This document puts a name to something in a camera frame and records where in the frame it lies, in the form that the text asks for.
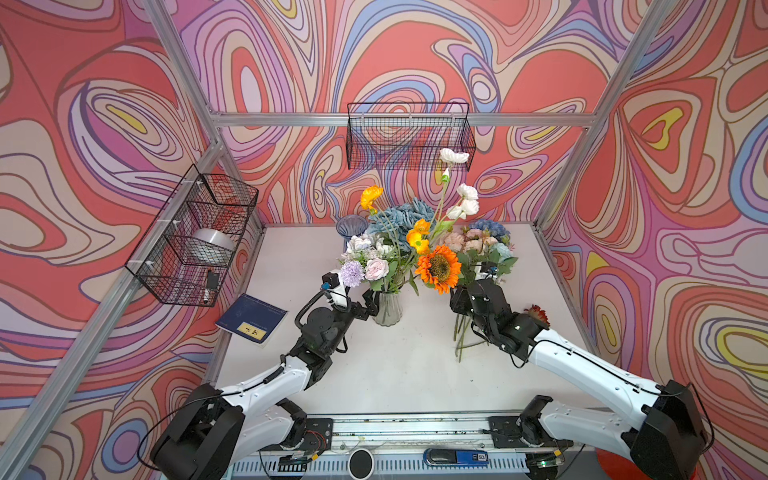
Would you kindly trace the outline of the clear ribbed glass vase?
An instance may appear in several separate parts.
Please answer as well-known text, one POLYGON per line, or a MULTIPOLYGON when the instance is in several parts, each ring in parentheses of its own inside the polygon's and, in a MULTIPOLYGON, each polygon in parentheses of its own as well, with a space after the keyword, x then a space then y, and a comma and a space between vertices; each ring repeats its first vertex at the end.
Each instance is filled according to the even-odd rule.
POLYGON ((378 292, 378 313, 373 317, 376 324, 391 327, 400 322, 403 316, 400 295, 398 293, 378 292))

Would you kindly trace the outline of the orange sunflower stem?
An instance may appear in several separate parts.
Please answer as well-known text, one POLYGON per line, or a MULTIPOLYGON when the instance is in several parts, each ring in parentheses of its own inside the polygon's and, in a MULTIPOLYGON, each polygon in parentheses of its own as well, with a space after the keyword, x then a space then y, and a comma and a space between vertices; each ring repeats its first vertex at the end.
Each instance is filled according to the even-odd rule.
POLYGON ((462 263, 448 246, 437 246, 419 258, 415 275, 439 294, 447 294, 458 285, 462 263))

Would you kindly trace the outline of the red flower with leaf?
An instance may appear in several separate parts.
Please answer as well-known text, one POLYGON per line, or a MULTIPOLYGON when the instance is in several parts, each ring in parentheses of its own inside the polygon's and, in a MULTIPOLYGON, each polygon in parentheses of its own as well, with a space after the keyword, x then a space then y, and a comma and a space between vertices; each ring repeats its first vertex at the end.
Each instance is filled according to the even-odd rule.
POLYGON ((532 318, 536 319, 537 321, 542 322, 543 324, 545 324, 547 328, 550 327, 550 322, 549 322, 549 318, 547 316, 547 313, 540 306, 532 305, 531 307, 526 308, 524 310, 524 312, 527 315, 531 316, 532 318))

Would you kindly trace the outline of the purple blue glass vase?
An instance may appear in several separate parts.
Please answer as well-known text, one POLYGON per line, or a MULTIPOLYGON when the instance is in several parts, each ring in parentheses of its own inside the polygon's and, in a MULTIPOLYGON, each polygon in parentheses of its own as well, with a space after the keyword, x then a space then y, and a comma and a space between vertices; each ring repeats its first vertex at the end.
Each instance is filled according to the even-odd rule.
POLYGON ((368 225, 368 220, 365 217, 357 214, 346 215, 336 222, 336 231, 348 242, 353 236, 364 234, 368 225))

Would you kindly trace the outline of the orange poppy stem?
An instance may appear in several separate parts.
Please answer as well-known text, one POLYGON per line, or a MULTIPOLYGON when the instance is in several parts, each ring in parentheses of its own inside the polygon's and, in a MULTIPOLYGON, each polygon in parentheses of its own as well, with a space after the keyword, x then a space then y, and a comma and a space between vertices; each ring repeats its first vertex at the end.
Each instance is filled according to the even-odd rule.
POLYGON ((407 241, 408 232, 414 229, 419 221, 431 221, 435 211, 418 198, 386 209, 378 207, 377 201, 383 193, 381 187, 374 185, 366 188, 361 195, 360 205, 368 212, 366 234, 388 242, 401 253, 410 251, 412 247, 407 241))

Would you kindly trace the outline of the white poppy stem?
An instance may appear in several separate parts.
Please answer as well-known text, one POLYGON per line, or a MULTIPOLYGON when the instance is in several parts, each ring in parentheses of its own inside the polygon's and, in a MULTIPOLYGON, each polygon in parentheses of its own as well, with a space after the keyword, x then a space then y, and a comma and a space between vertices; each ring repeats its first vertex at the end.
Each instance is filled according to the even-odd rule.
POLYGON ((431 221, 430 240, 436 240, 447 233, 456 221, 465 220, 479 212, 479 193, 462 178, 470 165, 470 159, 468 152, 450 148, 441 148, 438 152, 441 193, 431 221))

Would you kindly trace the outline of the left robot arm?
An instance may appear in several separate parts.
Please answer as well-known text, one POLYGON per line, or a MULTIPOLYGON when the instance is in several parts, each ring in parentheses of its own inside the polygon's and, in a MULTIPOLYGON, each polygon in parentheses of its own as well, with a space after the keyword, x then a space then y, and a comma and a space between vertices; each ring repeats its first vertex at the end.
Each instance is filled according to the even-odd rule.
POLYGON ((335 353, 348 350, 354 321, 378 314, 380 295, 360 302, 344 286, 323 286, 297 313, 300 336, 277 365, 221 389, 203 384, 165 416, 167 426, 150 447, 147 463, 167 479, 220 479, 229 466, 266 447, 301 447, 307 414, 292 396, 319 382, 335 353))

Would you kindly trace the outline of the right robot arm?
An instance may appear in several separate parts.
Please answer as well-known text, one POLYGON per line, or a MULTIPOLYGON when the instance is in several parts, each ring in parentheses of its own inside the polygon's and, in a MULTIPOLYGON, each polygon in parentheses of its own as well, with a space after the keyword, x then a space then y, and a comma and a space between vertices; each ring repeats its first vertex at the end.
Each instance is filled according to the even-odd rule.
POLYGON ((568 341, 533 309, 512 311, 491 279, 453 289, 450 308, 514 365, 543 368, 605 407, 577 408, 537 395, 517 417, 513 439, 530 447, 557 441, 592 446, 632 461, 651 479, 693 477, 714 439, 693 384, 660 384, 610 364, 568 341))

